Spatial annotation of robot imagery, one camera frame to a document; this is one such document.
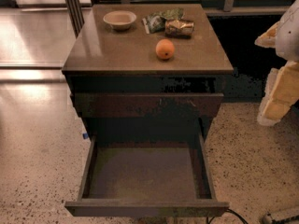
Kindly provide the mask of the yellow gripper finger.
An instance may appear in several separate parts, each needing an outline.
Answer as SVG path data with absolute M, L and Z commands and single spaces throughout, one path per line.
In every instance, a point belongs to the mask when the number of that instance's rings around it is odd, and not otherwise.
M 287 61 L 280 69 L 272 68 L 264 92 L 257 121 L 263 126 L 273 126 L 299 100 L 299 63 Z
M 276 47 L 278 25 L 279 22 L 274 23 L 266 32 L 255 39 L 254 44 L 262 48 L 274 49 Z

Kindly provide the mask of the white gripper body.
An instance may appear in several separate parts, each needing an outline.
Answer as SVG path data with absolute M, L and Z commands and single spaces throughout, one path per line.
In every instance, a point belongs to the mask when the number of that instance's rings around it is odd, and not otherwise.
M 295 0 L 280 18 L 276 54 L 287 61 L 299 61 L 299 0 Z

